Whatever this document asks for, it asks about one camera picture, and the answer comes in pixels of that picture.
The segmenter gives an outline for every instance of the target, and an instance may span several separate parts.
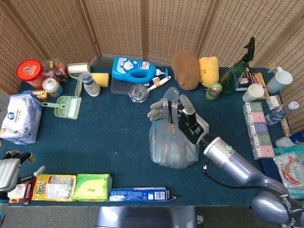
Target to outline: yellow plush toy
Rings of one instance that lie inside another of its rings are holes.
[[[219,81],[219,61],[217,57],[200,58],[199,67],[199,75],[203,86],[209,88],[213,83]]]

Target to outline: plastic bag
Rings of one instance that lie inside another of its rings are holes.
[[[0,138],[15,144],[35,143],[40,118],[40,101],[32,92],[10,96],[8,114],[3,120]]]
[[[304,198],[304,146],[275,148],[274,158],[282,183],[294,199]]]
[[[169,88],[162,101],[164,103],[161,118],[153,121],[149,131],[151,159],[153,162],[183,169],[199,159],[199,145],[192,144],[178,128],[179,91]],[[172,101],[172,119],[170,118],[168,100]]]

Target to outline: mug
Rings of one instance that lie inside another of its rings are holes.
[[[289,72],[283,70],[280,66],[272,68],[267,73],[272,73],[275,69],[277,69],[277,73],[266,85],[266,88],[270,93],[276,93],[281,89],[284,89],[293,81],[292,75]]]

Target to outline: red lid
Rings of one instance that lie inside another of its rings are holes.
[[[32,81],[42,73],[42,65],[35,59],[28,59],[17,67],[17,76],[22,81]]]

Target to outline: green bottle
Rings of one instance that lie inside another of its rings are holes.
[[[238,61],[235,65],[230,67],[225,74],[219,79],[219,83],[221,83],[223,89],[223,94],[231,94],[233,93],[241,81],[242,77],[245,73],[245,68],[248,65],[249,61],[252,61],[253,54],[255,52],[255,38],[250,38],[250,43],[245,46],[248,49],[247,54],[243,56],[243,58]]]

